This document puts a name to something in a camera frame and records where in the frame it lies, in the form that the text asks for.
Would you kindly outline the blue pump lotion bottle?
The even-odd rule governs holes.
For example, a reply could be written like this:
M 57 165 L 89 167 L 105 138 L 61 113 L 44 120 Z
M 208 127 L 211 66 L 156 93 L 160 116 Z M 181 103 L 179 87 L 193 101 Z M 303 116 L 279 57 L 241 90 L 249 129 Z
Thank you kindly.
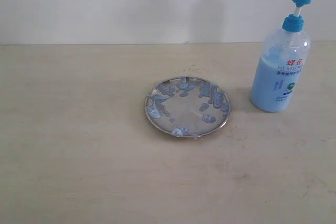
M 311 46 L 300 13 L 312 0 L 291 1 L 296 5 L 295 11 L 284 19 L 281 28 L 265 39 L 250 91 L 251 103 L 266 112 L 287 108 Z

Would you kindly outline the round metal plate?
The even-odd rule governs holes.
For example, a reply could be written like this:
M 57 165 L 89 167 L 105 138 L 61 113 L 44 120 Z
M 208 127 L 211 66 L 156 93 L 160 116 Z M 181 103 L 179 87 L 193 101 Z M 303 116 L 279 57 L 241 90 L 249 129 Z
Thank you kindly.
M 144 111 L 158 130 L 181 138 L 199 138 L 223 128 L 231 103 L 218 85 L 181 76 L 158 83 L 146 96 Z

